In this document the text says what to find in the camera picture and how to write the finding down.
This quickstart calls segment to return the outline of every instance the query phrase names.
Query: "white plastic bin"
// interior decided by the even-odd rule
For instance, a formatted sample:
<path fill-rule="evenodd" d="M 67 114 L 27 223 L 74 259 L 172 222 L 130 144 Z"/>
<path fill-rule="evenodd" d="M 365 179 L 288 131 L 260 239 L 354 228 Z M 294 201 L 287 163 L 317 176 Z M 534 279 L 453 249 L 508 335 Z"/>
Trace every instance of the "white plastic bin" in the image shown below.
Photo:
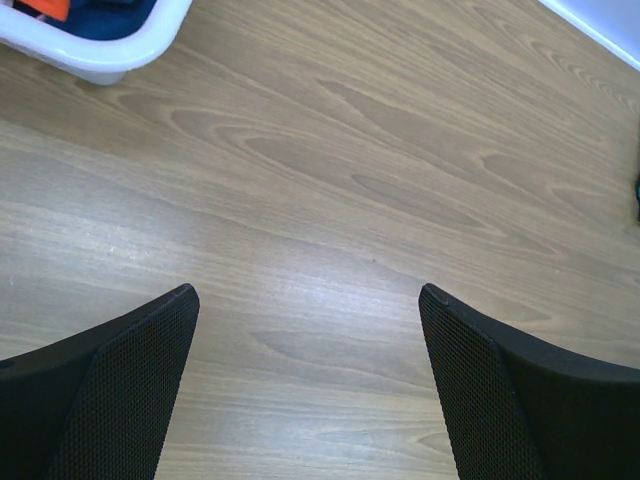
<path fill-rule="evenodd" d="M 640 70 L 639 0 L 540 0 L 629 65 Z"/>
<path fill-rule="evenodd" d="M 0 43 L 91 83 L 113 85 L 169 48 L 191 1 L 157 0 L 140 30 L 109 41 L 79 38 L 0 5 Z"/>

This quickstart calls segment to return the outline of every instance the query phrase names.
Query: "white container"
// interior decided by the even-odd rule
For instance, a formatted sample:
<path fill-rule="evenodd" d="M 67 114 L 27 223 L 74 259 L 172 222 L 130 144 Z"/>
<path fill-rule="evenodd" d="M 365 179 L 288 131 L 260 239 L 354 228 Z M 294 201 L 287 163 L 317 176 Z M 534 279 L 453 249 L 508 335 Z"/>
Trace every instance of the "white container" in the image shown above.
<path fill-rule="evenodd" d="M 79 38 L 0 5 L 0 43 L 91 83 L 113 85 L 128 71 L 154 61 L 169 48 L 191 1 L 156 0 L 140 30 L 109 41 Z"/>
<path fill-rule="evenodd" d="M 640 70 L 640 1 L 540 0 L 603 47 Z"/>

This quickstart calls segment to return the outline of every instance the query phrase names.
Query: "wooden surface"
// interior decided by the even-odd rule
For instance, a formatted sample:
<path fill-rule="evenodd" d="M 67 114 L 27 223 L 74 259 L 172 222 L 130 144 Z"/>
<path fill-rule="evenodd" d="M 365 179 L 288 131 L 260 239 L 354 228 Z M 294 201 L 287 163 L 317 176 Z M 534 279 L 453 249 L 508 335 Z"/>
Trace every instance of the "wooden surface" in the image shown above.
<path fill-rule="evenodd" d="M 426 281 L 640 367 L 640 74 L 535 0 L 196 0 L 117 87 L 0 78 L 0 356 L 200 293 L 161 480 L 456 478 Z"/>

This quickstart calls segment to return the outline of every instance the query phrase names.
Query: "orange cloth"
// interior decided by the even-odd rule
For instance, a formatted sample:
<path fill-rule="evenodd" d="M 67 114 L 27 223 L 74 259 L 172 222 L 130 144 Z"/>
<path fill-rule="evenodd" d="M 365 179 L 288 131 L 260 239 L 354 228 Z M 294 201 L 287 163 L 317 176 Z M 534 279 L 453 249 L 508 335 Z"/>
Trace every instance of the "orange cloth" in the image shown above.
<path fill-rule="evenodd" d="M 69 16 L 71 0 L 19 0 L 47 17 L 64 22 Z"/>

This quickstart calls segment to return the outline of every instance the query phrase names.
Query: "blue fabric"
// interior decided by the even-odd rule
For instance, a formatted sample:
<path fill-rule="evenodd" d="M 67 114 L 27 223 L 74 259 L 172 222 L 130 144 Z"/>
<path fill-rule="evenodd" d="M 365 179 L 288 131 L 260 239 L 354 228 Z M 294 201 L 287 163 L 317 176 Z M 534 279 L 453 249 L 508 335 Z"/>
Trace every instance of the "blue fabric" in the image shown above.
<path fill-rule="evenodd" d="M 71 0 L 65 22 L 52 18 L 47 23 L 90 40 L 117 40 L 140 29 L 156 0 Z"/>

